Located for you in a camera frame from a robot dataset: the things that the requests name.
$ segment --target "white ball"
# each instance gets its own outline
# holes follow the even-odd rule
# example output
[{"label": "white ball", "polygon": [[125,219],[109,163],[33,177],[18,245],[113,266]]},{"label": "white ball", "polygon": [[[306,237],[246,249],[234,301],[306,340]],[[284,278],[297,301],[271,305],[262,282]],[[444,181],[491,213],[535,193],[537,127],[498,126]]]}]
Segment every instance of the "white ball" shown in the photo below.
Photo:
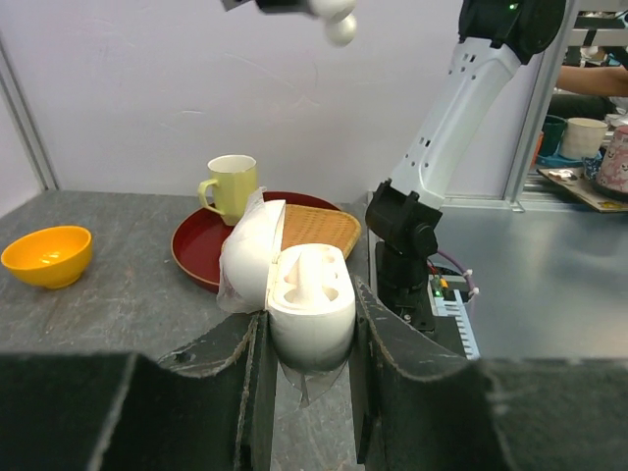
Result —
[{"label": "white ball", "polygon": [[339,22],[326,23],[325,34],[336,46],[346,46],[355,37],[357,21],[353,15],[348,15]]},{"label": "white ball", "polygon": [[312,13],[323,20],[339,22],[355,8],[356,0],[309,0]]}]

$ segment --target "wicker tray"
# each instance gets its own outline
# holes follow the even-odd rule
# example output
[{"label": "wicker tray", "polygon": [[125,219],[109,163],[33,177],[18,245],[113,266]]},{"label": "wicker tray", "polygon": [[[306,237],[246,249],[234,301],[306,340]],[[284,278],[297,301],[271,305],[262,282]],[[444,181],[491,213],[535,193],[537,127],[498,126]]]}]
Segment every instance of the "wicker tray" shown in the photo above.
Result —
[{"label": "wicker tray", "polygon": [[346,259],[361,233],[362,226],[350,214],[289,204],[282,250],[303,243],[326,243],[342,250]]}]

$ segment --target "gray table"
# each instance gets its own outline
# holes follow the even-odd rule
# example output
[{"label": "gray table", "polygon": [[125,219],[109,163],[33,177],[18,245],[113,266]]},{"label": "gray table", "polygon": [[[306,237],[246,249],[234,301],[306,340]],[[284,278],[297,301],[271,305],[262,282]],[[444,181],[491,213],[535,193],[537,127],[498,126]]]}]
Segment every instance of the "gray table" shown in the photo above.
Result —
[{"label": "gray table", "polygon": [[[49,192],[0,220],[0,247],[31,231],[78,224],[94,261],[75,285],[47,291],[0,271],[0,349],[135,349],[152,358],[223,315],[170,255],[194,198]],[[345,209],[363,218],[365,200]],[[491,357],[628,357],[628,215],[446,208],[441,247],[475,271],[472,324]],[[368,275],[366,234],[348,265]],[[309,408],[278,377],[274,470],[356,470],[348,375]]]}]

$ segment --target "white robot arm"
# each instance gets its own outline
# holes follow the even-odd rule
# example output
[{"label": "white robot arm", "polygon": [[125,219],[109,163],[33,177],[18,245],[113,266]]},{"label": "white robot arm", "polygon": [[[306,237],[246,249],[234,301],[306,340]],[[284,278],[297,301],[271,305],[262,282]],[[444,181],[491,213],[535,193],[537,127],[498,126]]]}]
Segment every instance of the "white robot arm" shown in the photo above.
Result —
[{"label": "white robot arm", "polygon": [[[226,9],[241,3],[223,0]],[[320,18],[328,37],[346,45],[356,32],[355,0],[255,0],[264,13]],[[449,181],[483,118],[517,69],[555,38],[566,0],[464,0],[459,41],[445,86],[408,151],[380,184],[366,212],[378,244],[378,296],[420,331],[430,321],[427,259],[438,250],[435,227]]]}]

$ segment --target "yellow bowl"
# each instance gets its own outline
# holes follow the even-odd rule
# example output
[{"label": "yellow bowl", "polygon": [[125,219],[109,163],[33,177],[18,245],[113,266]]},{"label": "yellow bowl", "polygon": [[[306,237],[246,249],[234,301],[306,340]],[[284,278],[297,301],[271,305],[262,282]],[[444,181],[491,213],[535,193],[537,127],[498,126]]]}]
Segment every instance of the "yellow bowl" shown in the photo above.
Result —
[{"label": "yellow bowl", "polygon": [[68,287],[91,261],[91,233],[79,226],[37,231],[9,245],[0,260],[18,280],[29,285]]}]

